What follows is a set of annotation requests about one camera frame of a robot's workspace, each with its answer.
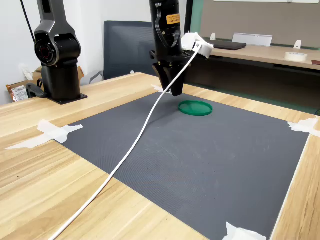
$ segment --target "tape roll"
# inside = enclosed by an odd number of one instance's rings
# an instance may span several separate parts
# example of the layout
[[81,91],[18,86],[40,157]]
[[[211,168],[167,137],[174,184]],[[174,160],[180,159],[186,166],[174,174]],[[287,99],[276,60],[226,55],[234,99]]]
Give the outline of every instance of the tape roll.
[[300,52],[286,52],[284,59],[295,62],[304,62],[307,60],[308,55]]

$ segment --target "black mat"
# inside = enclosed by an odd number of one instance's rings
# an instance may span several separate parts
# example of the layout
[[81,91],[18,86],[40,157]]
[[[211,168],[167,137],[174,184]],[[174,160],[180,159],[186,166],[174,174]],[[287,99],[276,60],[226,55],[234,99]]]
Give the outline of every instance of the black mat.
[[[159,95],[76,122],[83,128],[63,145],[110,173]],[[203,99],[165,94],[115,178],[209,239],[221,240],[226,222],[269,238],[308,134],[208,100],[211,115],[185,115],[177,109],[184,100]]]

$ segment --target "black laptop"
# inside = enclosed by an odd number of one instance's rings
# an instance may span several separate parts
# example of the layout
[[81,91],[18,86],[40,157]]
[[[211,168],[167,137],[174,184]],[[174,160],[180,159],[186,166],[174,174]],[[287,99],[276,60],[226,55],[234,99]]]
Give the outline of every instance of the black laptop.
[[239,50],[247,46],[246,43],[238,43],[232,41],[210,40],[209,37],[203,37],[208,44],[213,44],[215,49]]

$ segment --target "chair backrest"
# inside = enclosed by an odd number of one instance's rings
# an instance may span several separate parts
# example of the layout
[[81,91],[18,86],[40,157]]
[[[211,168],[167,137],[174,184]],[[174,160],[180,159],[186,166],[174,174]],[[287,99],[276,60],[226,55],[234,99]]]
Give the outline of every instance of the chair backrest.
[[149,52],[155,50],[151,22],[104,22],[104,79],[130,74],[131,71],[155,76]]

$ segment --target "green lid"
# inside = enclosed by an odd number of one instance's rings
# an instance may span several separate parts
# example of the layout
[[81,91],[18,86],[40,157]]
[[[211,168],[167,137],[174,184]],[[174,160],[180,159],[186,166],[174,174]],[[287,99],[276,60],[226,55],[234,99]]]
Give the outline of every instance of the green lid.
[[212,106],[204,101],[187,100],[179,103],[180,112],[192,116],[206,116],[212,113]]

